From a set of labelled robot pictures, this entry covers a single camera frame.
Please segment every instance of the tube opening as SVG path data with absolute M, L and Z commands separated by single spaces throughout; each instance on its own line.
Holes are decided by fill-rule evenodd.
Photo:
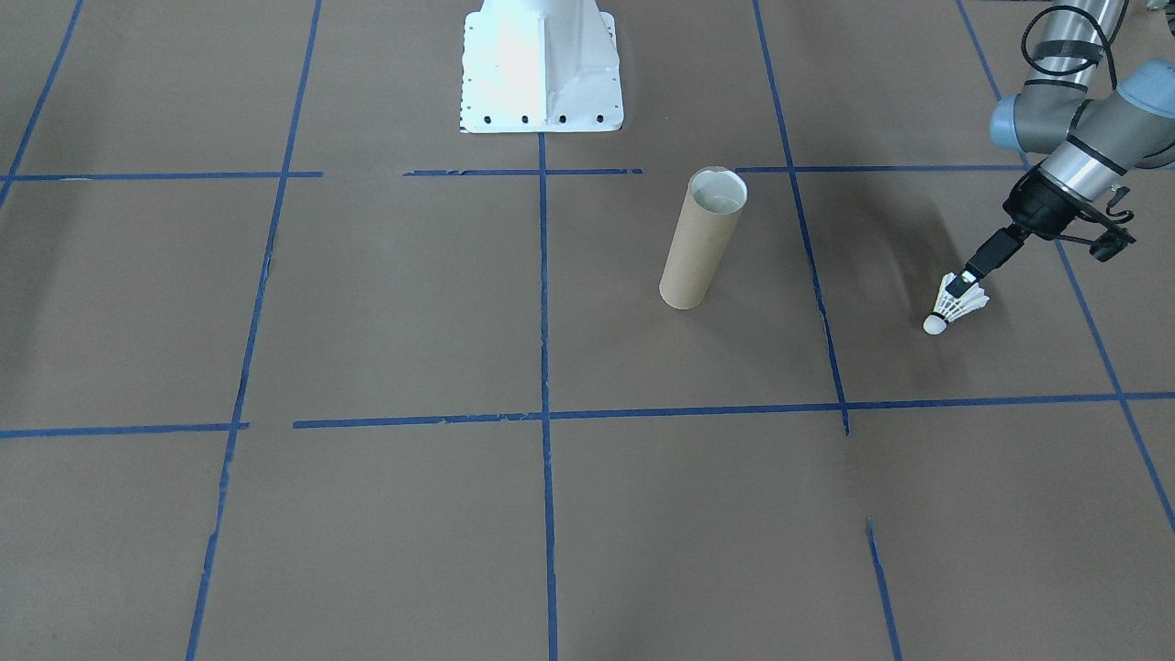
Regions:
M 707 168 L 690 178 L 690 194 L 710 213 L 732 214 L 746 204 L 746 182 L 726 168 Z

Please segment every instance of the black cable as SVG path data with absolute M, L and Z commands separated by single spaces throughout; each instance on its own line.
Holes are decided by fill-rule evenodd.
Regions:
M 1117 13 L 1117 22 L 1114 23 L 1114 32 L 1109 33 L 1109 46 L 1117 41 L 1117 33 L 1122 31 L 1122 23 L 1126 22 L 1126 11 L 1129 8 L 1130 0 L 1123 0 L 1122 11 Z
M 1070 12 L 1077 14 L 1079 16 L 1086 19 L 1086 21 L 1090 25 L 1090 27 L 1094 28 L 1094 33 L 1097 34 L 1097 39 L 1099 41 L 1101 41 L 1102 49 L 1106 52 L 1106 68 L 1109 72 L 1110 89 L 1117 89 L 1117 67 L 1114 66 L 1114 53 L 1112 52 L 1110 46 L 1114 43 L 1114 40 L 1117 39 L 1117 34 L 1122 29 L 1122 22 L 1126 20 L 1126 11 L 1129 6 L 1130 6 L 1130 0 L 1124 0 L 1122 2 L 1122 9 L 1119 12 L 1117 22 L 1114 26 L 1113 31 L 1114 32 L 1113 36 L 1106 36 L 1106 32 L 1102 29 L 1101 23 L 1097 22 L 1097 18 L 1080 7 L 1073 7 L 1069 5 L 1055 5 L 1053 7 L 1048 7 L 1041 13 L 1036 14 L 1033 18 L 1033 20 L 1028 21 L 1028 27 L 1026 27 L 1023 34 L 1020 35 L 1020 55 L 1023 56 L 1025 61 L 1028 62 L 1028 66 L 1030 66 L 1035 70 L 1045 75 L 1054 75 L 1058 77 L 1065 77 L 1067 75 L 1073 75 L 1075 73 L 1081 73 L 1088 69 L 1089 67 L 1097 65 L 1097 60 L 1086 60 L 1083 65 L 1076 66 L 1068 70 L 1053 70 L 1053 69 L 1046 69 L 1045 67 L 1038 65 L 1036 61 L 1032 59 L 1032 55 L 1028 54 L 1028 35 L 1032 33 L 1032 28 L 1036 27 L 1036 23 L 1040 22 L 1042 18 L 1045 18 L 1048 14 L 1052 14 L 1053 12 Z

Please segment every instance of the blue tape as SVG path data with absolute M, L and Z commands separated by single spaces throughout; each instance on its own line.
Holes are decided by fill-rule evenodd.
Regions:
M 560 411 L 551 413 L 552 420 L 593 420 L 611 418 L 680 418 L 691 416 L 751 416 L 766 413 L 812 413 L 840 411 L 837 403 L 787 404 L 760 406 L 694 406 L 682 409 L 620 409 L 599 411 Z
M 898 623 L 893 619 L 893 605 L 889 601 L 889 585 L 885 580 L 885 566 L 881 565 L 881 553 L 878 551 L 877 530 L 873 519 L 868 520 L 870 555 L 873 557 L 873 573 L 878 578 L 878 592 L 881 594 L 881 611 L 885 613 L 885 626 L 889 632 L 889 649 L 893 661 L 901 661 L 901 641 L 898 639 Z
M 170 181 L 186 178 L 321 178 L 322 170 L 281 171 L 130 171 L 107 174 L 18 174 L 14 181 Z
M 795 171 L 1022 171 L 1018 164 L 801 166 Z
M 1128 402 L 1156 402 L 1156 400 L 1175 400 L 1175 393 L 1162 392 L 1162 393 L 1123 393 Z
M 302 75 L 298 80 L 297 94 L 294 97 L 294 112 L 290 116 L 289 135 L 286 139 L 286 155 L 282 158 L 282 175 L 277 180 L 277 193 L 274 198 L 274 213 L 269 220 L 269 234 L 266 237 L 266 252 L 261 259 L 261 275 L 257 278 L 257 292 L 253 302 L 253 317 L 249 322 L 249 339 L 244 345 L 244 359 L 241 363 L 241 385 L 237 390 L 236 403 L 233 405 L 233 427 L 228 433 L 228 441 L 224 444 L 224 463 L 221 466 L 220 492 L 216 500 L 216 524 L 212 535 L 208 537 L 208 546 L 204 549 L 203 572 L 200 575 L 200 591 L 196 594 L 196 607 L 192 616 L 192 632 L 188 636 L 188 649 L 186 661 L 195 661 L 196 648 L 200 645 L 200 628 L 203 623 L 204 607 L 208 603 L 208 586 L 212 581 L 213 566 L 216 561 L 216 545 L 220 540 L 221 524 L 224 518 L 224 505 L 228 497 L 229 466 L 236 453 L 236 439 L 241 416 L 244 410 L 244 396 L 249 389 L 249 370 L 253 366 L 253 355 L 257 342 L 257 328 L 261 323 L 261 310 L 266 299 L 266 284 L 269 279 L 269 263 L 274 256 L 274 240 L 277 235 L 277 223 L 282 215 L 282 203 L 286 196 L 286 183 L 289 181 L 290 162 L 294 160 L 294 143 L 297 139 L 298 120 L 302 115 L 302 100 L 306 96 L 307 80 L 310 76 L 310 62 L 314 59 L 314 42 L 318 33 L 318 18 L 322 15 L 322 0 L 315 0 L 314 14 L 310 19 L 310 34 L 307 38 L 306 55 L 302 60 Z
M 340 420 L 297 420 L 295 430 L 340 430 L 347 427 L 414 427 L 421 425 L 471 425 L 482 423 L 523 423 L 540 420 L 542 413 L 492 413 L 475 416 L 415 416 L 409 418 L 355 418 Z
M 405 171 L 404 176 L 568 176 L 568 175 L 618 175 L 618 174 L 644 174 L 639 167 L 633 168 L 582 168 L 582 169 L 414 169 Z
M 143 434 L 189 434 L 203 432 L 228 432 L 231 423 L 210 425 L 136 425 L 132 427 L 54 427 L 48 430 L 0 430 L 0 439 L 58 439 L 68 437 L 134 437 Z M 247 430 L 248 423 L 237 423 L 236 429 Z
M 551 352 L 550 352 L 550 271 L 548 251 L 546 204 L 546 134 L 538 134 L 538 244 L 539 264 L 539 338 L 542 346 L 543 400 L 543 507 L 546 525 L 546 646 L 548 660 L 559 659 L 558 589 L 555 575 L 555 475 L 551 472 Z
M 1127 399 L 1136 400 L 1175 400 L 1175 393 L 1132 393 Z M 1025 396 L 1012 398 L 958 398 L 934 400 L 879 400 L 848 402 L 850 411 L 892 411 L 914 409 L 961 409 L 985 406 L 1039 406 L 1056 404 L 1092 404 L 1113 403 L 1119 397 L 1114 393 L 1090 393 L 1075 396 Z M 551 420 L 609 420 L 620 418 L 686 418 L 698 416 L 759 416 L 778 413 L 818 413 L 840 411 L 839 403 L 781 404 L 750 406 L 693 406 L 677 409 L 617 409 L 617 410 L 582 410 L 551 411 Z M 415 425 L 462 425 L 494 423 L 525 423 L 542 420 L 542 412 L 532 413 L 492 413 L 474 416 L 421 416 L 405 418 L 355 418 L 337 420 L 298 420 L 295 430 L 330 430 L 347 427 L 398 427 Z
M 73 39 L 74 27 L 78 26 L 78 16 L 81 15 L 81 6 L 85 0 L 78 0 L 74 5 L 74 11 L 69 15 L 69 25 L 66 27 L 66 34 L 61 38 L 61 46 L 58 48 L 58 55 L 53 59 L 53 66 L 49 67 L 49 75 L 45 79 L 45 87 L 41 88 L 41 95 L 36 97 L 36 104 L 33 106 L 33 116 L 28 117 L 28 124 L 25 126 L 25 134 L 20 139 L 20 146 L 16 147 L 16 155 L 12 158 L 12 166 L 8 168 L 8 178 L 5 180 L 4 187 L 0 187 L 0 208 L 4 208 L 5 201 L 8 200 L 8 191 L 12 190 L 12 183 L 16 173 L 20 170 L 20 162 L 25 158 L 25 151 L 28 150 L 28 142 L 33 139 L 33 129 L 36 128 L 36 120 L 41 117 L 41 110 L 45 108 L 45 100 L 49 97 L 49 90 L 53 89 L 53 82 L 58 79 L 58 70 L 61 69 L 61 61 L 66 56 L 66 50 L 69 48 L 69 41 Z
M 1117 402 L 1115 394 L 1087 394 L 1087 396 L 1028 396 L 1018 398 L 962 398 L 942 400 L 893 400 L 893 402 L 867 402 L 848 403 L 848 409 L 853 411 L 884 411 L 906 409 L 955 409 L 966 406 L 1025 406 L 1047 404 L 1088 404 Z
M 828 346 L 828 365 L 832 370 L 832 382 L 837 389 L 837 402 L 840 403 L 840 418 L 845 426 L 847 437 L 852 429 L 848 423 L 848 407 L 845 406 L 845 386 L 840 380 L 840 366 L 837 363 L 837 348 L 832 340 L 832 326 L 828 323 L 828 310 L 824 305 L 824 294 L 820 289 L 820 272 L 815 264 L 815 252 L 812 250 L 812 236 L 808 234 L 807 216 L 804 213 L 804 198 L 800 195 L 800 182 L 795 176 L 795 161 L 792 158 L 792 144 L 787 139 L 787 122 L 784 120 L 784 106 L 779 100 L 779 87 L 776 85 L 776 69 L 771 63 L 771 49 L 767 46 L 767 33 L 763 27 L 763 9 L 759 0 L 752 0 L 754 5 L 754 20 L 759 28 L 759 45 L 763 48 L 763 62 L 767 68 L 767 82 L 771 83 L 771 97 L 776 103 L 776 120 L 779 123 L 779 137 L 784 144 L 784 158 L 787 161 L 788 176 L 792 181 L 792 196 L 795 201 L 795 215 L 800 223 L 800 234 L 804 237 L 804 250 L 807 252 L 808 267 L 812 269 L 812 289 L 815 291 L 817 308 L 820 310 L 820 319 L 824 323 L 824 337 Z

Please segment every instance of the blue tape line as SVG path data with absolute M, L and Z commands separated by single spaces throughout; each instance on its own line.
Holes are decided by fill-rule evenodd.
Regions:
M 610 418 L 679 418 L 689 416 L 750 416 L 759 413 L 812 413 L 840 411 L 837 403 L 787 404 L 763 406 L 694 406 L 682 409 L 620 409 L 599 411 L 560 411 L 551 414 L 552 420 L 593 420 Z
M 795 171 L 1022 171 L 1018 164 L 799 166 Z
M 1018 164 L 906 164 L 906 166 L 747 166 L 739 174 L 848 173 L 848 171 L 1021 171 Z
M 302 60 L 302 76 L 298 80 L 297 95 L 294 99 L 294 113 L 290 117 L 289 135 L 286 139 L 286 155 L 282 158 L 282 176 L 277 180 L 277 194 L 274 198 L 274 213 L 269 220 L 269 234 L 266 237 L 266 252 L 261 261 L 261 275 L 257 278 L 257 292 L 253 302 L 253 317 L 249 322 L 249 339 L 244 345 L 244 359 L 241 363 L 241 385 L 233 405 L 233 429 L 229 430 L 224 444 L 224 464 L 221 466 L 220 493 L 216 500 L 216 524 L 208 538 L 204 551 L 203 573 L 200 576 L 200 592 L 196 595 L 196 608 L 192 616 L 192 633 L 188 638 L 187 661 L 195 661 L 196 647 L 200 643 L 200 628 L 203 623 L 204 606 L 208 603 L 208 586 L 212 581 L 213 566 L 216 560 L 216 545 L 220 540 L 221 524 L 224 518 L 224 504 L 228 495 L 229 466 L 236 453 L 237 423 L 244 410 L 244 396 L 249 389 L 249 370 L 253 365 L 253 353 L 257 342 L 257 326 L 261 323 L 261 309 L 266 299 L 266 284 L 269 279 L 269 263 L 274 255 L 274 240 L 277 235 L 277 223 L 282 215 L 282 203 L 286 196 L 286 183 L 289 181 L 290 162 L 294 160 L 294 143 L 297 139 L 297 126 L 302 114 L 302 99 L 306 96 L 306 85 L 310 76 L 310 61 L 314 58 L 314 42 L 318 33 L 318 16 L 322 14 L 322 0 L 315 0 L 314 15 L 310 19 L 310 34 L 307 38 L 306 55 Z
M 1175 393 L 1171 392 L 1159 392 L 1159 393 L 1122 393 L 1128 402 L 1156 402 L 1156 400 L 1175 400 Z
M 549 169 L 546 170 L 548 176 L 568 176 L 568 175 L 616 175 L 616 174 L 644 174 L 645 170 L 640 168 L 588 168 L 588 169 Z
M 1025 406 L 1043 404 L 1088 404 L 1117 402 L 1115 394 L 1088 396 L 1028 396 L 1019 398 L 962 398 L 944 400 L 893 400 L 848 403 L 853 411 L 881 411 L 895 409 L 954 409 L 965 406 Z
M 873 573 L 878 578 L 878 592 L 881 594 L 881 609 L 885 612 L 885 626 L 889 632 L 889 649 L 893 661 L 901 661 L 901 641 L 898 639 L 898 623 L 893 619 L 893 605 L 889 602 L 889 586 L 885 580 L 885 566 L 881 565 L 881 553 L 878 551 L 877 530 L 870 519 L 870 555 L 873 557 Z
M 1175 393 L 1132 393 L 1128 399 L 1137 400 L 1175 400 Z M 959 409 L 981 406 L 1033 406 L 1050 404 L 1090 404 L 1113 403 L 1119 397 L 1114 393 L 1090 393 L 1076 396 L 1025 396 L 1013 398 L 958 398 L 936 400 L 880 400 L 850 402 L 851 411 L 888 411 L 911 409 Z M 551 420 L 603 420 L 616 418 L 684 418 L 696 416 L 756 416 L 772 413 L 815 413 L 840 411 L 839 403 L 817 404 L 780 404 L 751 406 L 693 406 L 677 409 L 618 409 L 618 410 L 582 410 L 551 411 Z M 542 412 L 533 413 L 490 413 L 474 416 L 421 416 L 405 418 L 354 418 L 335 420 L 298 420 L 295 430 L 329 430 L 345 427 L 398 427 L 414 425 L 439 424 L 494 424 L 525 423 L 542 420 Z
M 804 250 L 807 252 L 808 267 L 812 269 L 812 289 L 815 291 L 817 306 L 820 309 L 820 319 L 824 322 L 824 337 L 828 345 L 828 365 L 832 369 L 832 382 L 837 387 L 837 402 L 840 403 L 840 418 L 845 425 L 847 437 L 852 429 L 848 423 L 848 407 L 845 406 L 845 386 L 840 380 L 840 366 L 837 363 L 837 348 L 832 340 L 832 325 L 828 323 L 828 310 L 824 305 L 824 294 L 820 289 L 820 272 L 815 264 L 815 252 L 812 250 L 812 236 L 808 234 L 807 216 L 804 213 L 804 198 L 800 195 L 800 182 L 795 176 L 795 161 L 792 158 L 792 144 L 787 139 L 787 122 L 784 120 L 784 106 L 779 100 L 779 87 L 776 85 L 776 69 L 771 63 L 771 49 L 767 47 L 767 33 L 763 27 L 763 11 L 759 0 L 752 0 L 754 5 L 754 20 L 759 28 L 759 45 L 763 47 L 763 62 L 767 67 L 767 81 L 771 83 L 771 97 L 776 103 L 776 120 L 779 122 L 779 137 L 784 144 L 784 157 L 787 161 L 788 176 L 792 181 L 792 196 L 795 200 L 795 215 L 800 223 L 800 234 L 804 237 Z
M 338 430 L 344 427 L 412 427 L 419 425 L 470 425 L 476 423 L 524 423 L 540 420 L 542 413 L 488 413 L 475 416 L 415 416 L 410 418 L 355 418 L 341 420 L 297 420 L 295 430 Z
M 246 430 L 248 423 L 236 427 Z M 135 425 L 132 427 L 55 427 L 49 430 L 0 430 L 0 439 L 55 439 L 65 437 L 133 437 L 142 434 L 186 434 L 201 432 L 228 432 L 231 423 L 210 425 Z
M 73 39 L 74 27 L 78 26 L 78 16 L 81 15 L 81 6 L 85 0 L 78 0 L 74 5 L 73 14 L 69 15 L 69 25 L 66 27 L 66 34 L 61 39 L 61 47 L 58 48 L 58 56 L 53 59 L 53 66 L 49 68 L 49 75 L 45 79 L 45 87 L 41 88 L 41 95 L 36 97 L 36 104 L 33 106 L 33 116 L 28 117 L 28 124 L 25 127 L 25 134 L 20 139 L 20 146 L 16 147 L 16 155 L 12 158 L 12 166 L 8 168 L 8 178 L 5 180 L 4 187 L 0 188 L 0 208 L 4 208 L 5 201 L 8 198 L 8 191 L 12 190 L 13 177 L 16 176 L 16 171 L 20 169 L 20 162 L 25 158 L 25 151 L 28 149 L 28 142 L 33 139 L 33 130 L 36 128 L 36 120 L 41 117 L 41 110 L 45 108 L 45 100 L 49 97 L 49 89 L 53 88 L 53 81 L 58 77 L 58 70 L 61 69 L 61 61 L 66 56 L 66 49 L 69 48 L 69 40 Z
M 538 244 L 542 255 L 539 265 L 539 338 L 542 344 L 542 398 L 543 398 L 543 501 L 546 521 L 546 646 L 549 661 L 559 659 L 559 612 L 557 581 L 555 575 L 555 477 L 551 472 L 551 352 L 550 352 L 550 271 L 548 268 L 546 234 L 546 134 L 538 134 Z
M 639 167 L 633 168 L 584 168 L 584 169 L 414 169 L 404 176 L 568 176 L 568 175 L 618 175 L 644 174 Z
M 1106 366 L 1106 375 L 1109 376 L 1110 385 L 1114 387 L 1114 393 L 1122 407 L 1122 414 L 1126 416 L 1126 423 L 1130 427 L 1130 436 L 1134 437 L 1134 445 L 1139 448 L 1139 454 L 1142 456 L 1142 463 L 1147 467 L 1147 473 L 1150 475 L 1150 484 L 1155 487 L 1155 493 L 1159 495 L 1159 503 L 1162 504 L 1163 512 L 1167 514 L 1167 522 L 1170 525 L 1171 532 L 1175 533 L 1175 510 L 1171 508 L 1171 501 L 1167 497 L 1167 490 L 1163 488 L 1163 483 L 1159 478 L 1159 471 L 1155 468 L 1155 463 L 1150 459 L 1150 451 L 1147 450 L 1146 441 L 1142 440 L 1142 433 L 1139 431 L 1139 425 L 1134 420 L 1134 412 L 1130 411 L 1130 405 L 1127 403 L 1126 394 L 1122 392 L 1122 385 L 1117 379 L 1117 373 L 1114 371 L 1114 365 L 1109 360 L 1109 352 L 1106 351 L 1106 344 L 1102 343 L 1101 333 L 1097 330 L 1097 324 L 1094 322 L 1094 315 L 1089 310 L 1089 304 L 1086 302 L 1086 295 L 1081 290 L 1081 284 L 1077 282 L 1077 275 L 1073 270 L 1073 264 L 1069 263 L 1069 255 L 1065 251 L 1065 245 L 1060 241 L 1053 242 L 1056 245 L 1056 251 L 1061 256 L 1061 264 L 1065 265 L 1065 272 L 1069 277 L 1069 283 L 1073 285 L 1073 292 L 1077 296 L 1077 302 L 1081 304 L 1081 313 L 1086 317 L 1086 323 L 1089 325 L 1089 332 L 1093 333 L 1094 344 L 1097 346 L 1097 353 L 1101 356 L 1102 365 Z
M 322 170 L 281 171 L 130 171 L 109 174 L 18 174 L 14 181 L 170 181 L 184 178 L 321 178 Z
M 975 26 L 971 22 L 971 15 L 967 13 L 967 8 L 962 6 L 962 0 L 955 0 L 955 5 L 959 7 L 959 14 L 962 15 L 962 22 L 967 26 L 967 34 L 971 35 L 971 43 L 975 47 L 975 54 L 979 55 L 979 63 L 983 66 L 983 74 L 987 75 L 987 83 L 992 86 L 992 93 L 995 94 L 996 101 L 1002 101 L 1003 96 L 1000 94 L 1000 86 L 995 83 L 995 75 L 992 73 L 992 67 L 987 63 L 987 56 L 983 55 L 983 47 L 979 43 L 979 35 L 975 34 Z

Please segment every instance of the grid square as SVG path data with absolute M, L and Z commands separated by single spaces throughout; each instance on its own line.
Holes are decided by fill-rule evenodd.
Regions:
M 1117 404 L 859 412 L 855 430 L 909 659 L 1175 648 L 1171 531 Z
M 599 2 L 616 15 L 624 128 L 552 134 L 550 167 L 781 166 L 771 87 L 750 1 L 703 8 Z M 720 15 L 700 19 L 699 12 Z
M 1039 240 L 983 281 L 986 308 L 922 330 L 945 272 L 1007 224 L 1015 171 L 800 176 L 850 400 L 1110 393 L 1056 249 Z
M 6 2 L 0 21 L 0 163 L 8 174 L 73 15 L 74 0 Z
M 535 168 L 533 135 L 461 133 L 464 21 L 479 5 L 324 4 L 294 162 L 336 175 Z
M 202 659 L 538 660 L 536 423 L 242 432 Z
M 987 140 L 995 101 L 954 2 L 763 5 L 797 164 L 1019 162 Z
M 22 174 L 281 167 L 310 2 L 90 2 Z
M 0 657 L 182 657 L 223 454 L 223 434 L 0 444 Z
M 889 659 L 837 413 L 556 421 L 560 659 Z
M 16 183 L 0 216 L 0 429 L 224 423 L 271 181 Z
M 551 177 L 551 403 L 582 409 L 835 403 L 785 175 L 748 202 L 691 310 L 658 282 L 687 176 Z
M 290 181 L 246 419 L 531 412 L 537 177 Z

